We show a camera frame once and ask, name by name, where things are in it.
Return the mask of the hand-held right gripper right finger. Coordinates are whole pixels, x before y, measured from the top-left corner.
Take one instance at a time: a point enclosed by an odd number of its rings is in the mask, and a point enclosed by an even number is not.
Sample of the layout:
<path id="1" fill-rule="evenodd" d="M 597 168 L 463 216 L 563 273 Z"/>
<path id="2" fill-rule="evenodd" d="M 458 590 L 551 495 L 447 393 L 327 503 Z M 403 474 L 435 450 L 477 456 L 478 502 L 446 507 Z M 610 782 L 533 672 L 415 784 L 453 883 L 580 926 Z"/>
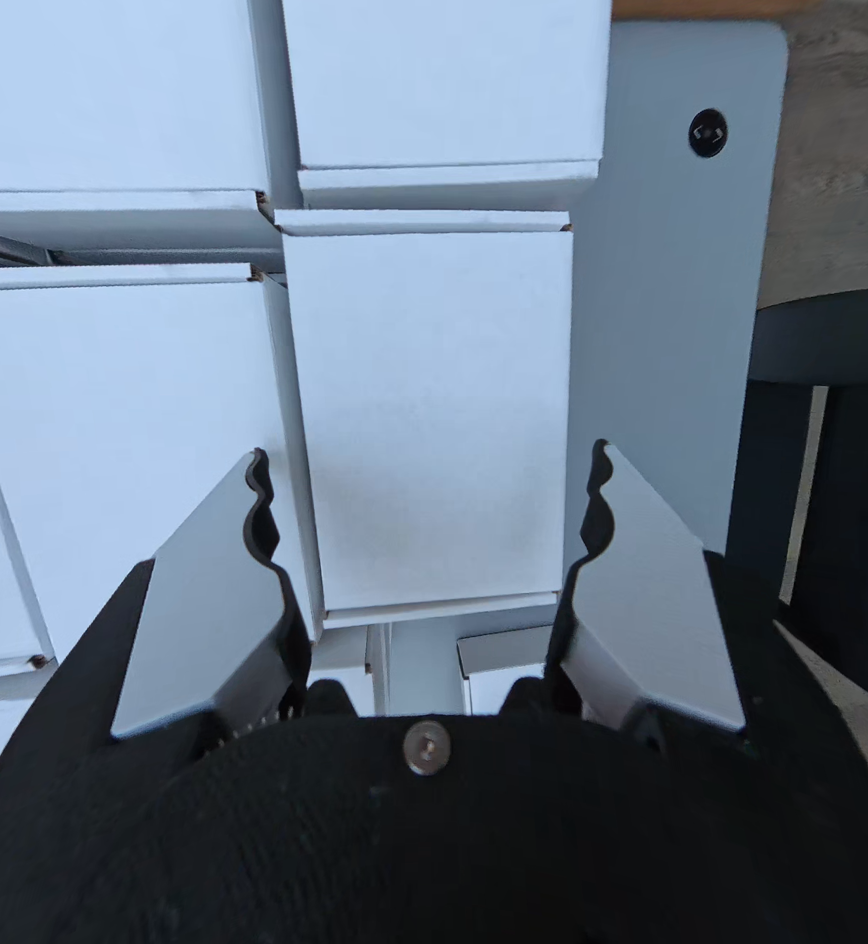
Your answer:
<path id="1" fill-rule="evenodd" d="M 657 706 L 746 725 L 703 543 L 606 440 L 593 445 L 584 555 L 569 568 L 544 681 L 558 711 L 614 730 Z"/>

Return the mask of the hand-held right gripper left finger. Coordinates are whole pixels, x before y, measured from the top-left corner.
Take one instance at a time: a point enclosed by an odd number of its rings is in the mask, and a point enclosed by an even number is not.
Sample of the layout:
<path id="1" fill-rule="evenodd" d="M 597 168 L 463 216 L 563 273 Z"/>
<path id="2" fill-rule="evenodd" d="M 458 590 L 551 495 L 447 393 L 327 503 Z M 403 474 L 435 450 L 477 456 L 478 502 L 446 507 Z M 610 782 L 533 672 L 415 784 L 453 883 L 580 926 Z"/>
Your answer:
<path id="1" fill-rule="evenodd" d="M 311 648 L 279 532 L 268 455 L 242 456 L 157 549 L 110 734 L 212 715 L 227 736 L 302 712 Z"/>

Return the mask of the stack of white cardboard boxes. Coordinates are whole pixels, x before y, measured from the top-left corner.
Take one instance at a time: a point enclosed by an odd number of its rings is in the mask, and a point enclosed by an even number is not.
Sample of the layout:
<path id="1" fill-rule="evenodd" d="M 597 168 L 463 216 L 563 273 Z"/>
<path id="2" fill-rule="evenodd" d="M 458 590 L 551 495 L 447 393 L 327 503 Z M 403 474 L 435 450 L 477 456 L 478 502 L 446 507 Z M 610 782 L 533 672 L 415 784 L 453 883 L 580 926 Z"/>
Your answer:
<path id="1" fill-rule="evenodd" d="M 284 209 L 566 211 L 611 2 L 0 2 L 0 554 L 64 665 L 268 455 L 324 628 Z"/>

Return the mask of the white mailer box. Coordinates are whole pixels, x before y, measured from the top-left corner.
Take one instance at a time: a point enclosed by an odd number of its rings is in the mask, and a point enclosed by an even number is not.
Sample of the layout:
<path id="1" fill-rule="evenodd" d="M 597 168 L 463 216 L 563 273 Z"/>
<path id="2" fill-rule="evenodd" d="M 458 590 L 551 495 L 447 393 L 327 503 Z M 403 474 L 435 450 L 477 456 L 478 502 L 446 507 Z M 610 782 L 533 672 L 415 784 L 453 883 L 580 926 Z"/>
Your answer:
<path id="1" fill-rule="evenodd" d="M 325 628 L 551 604 L 566 211 L 284 209 Z"/>

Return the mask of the black desk grommet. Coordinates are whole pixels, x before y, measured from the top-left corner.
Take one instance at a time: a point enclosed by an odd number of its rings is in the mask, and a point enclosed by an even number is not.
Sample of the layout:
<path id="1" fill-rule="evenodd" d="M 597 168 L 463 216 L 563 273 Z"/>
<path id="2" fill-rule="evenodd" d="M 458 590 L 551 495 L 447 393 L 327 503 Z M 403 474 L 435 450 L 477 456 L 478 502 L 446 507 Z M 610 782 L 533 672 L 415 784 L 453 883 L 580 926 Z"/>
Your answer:
<path id="1" fill-rule="evenodd" d="M 688 144 L 701 159 L 712 159 L 719 155 L 727 140 L 728 125 L 723 112 L 708 108 L 693 118 L 688 131 Z"/>

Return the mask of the black office chair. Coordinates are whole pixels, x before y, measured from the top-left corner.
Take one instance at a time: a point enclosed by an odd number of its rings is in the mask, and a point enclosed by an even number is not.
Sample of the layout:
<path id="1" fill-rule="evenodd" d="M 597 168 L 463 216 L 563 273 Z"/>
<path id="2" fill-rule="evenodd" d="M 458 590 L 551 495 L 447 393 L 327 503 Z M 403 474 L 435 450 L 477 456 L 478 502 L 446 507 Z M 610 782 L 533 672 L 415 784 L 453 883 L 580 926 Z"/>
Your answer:
<path id="1" fill-rule="evenodd" d="M 725 556 L 779 595 L 807 498 L 777 620 L 866 734 L 868 289 L 759 309 L 752 338 Z"/>

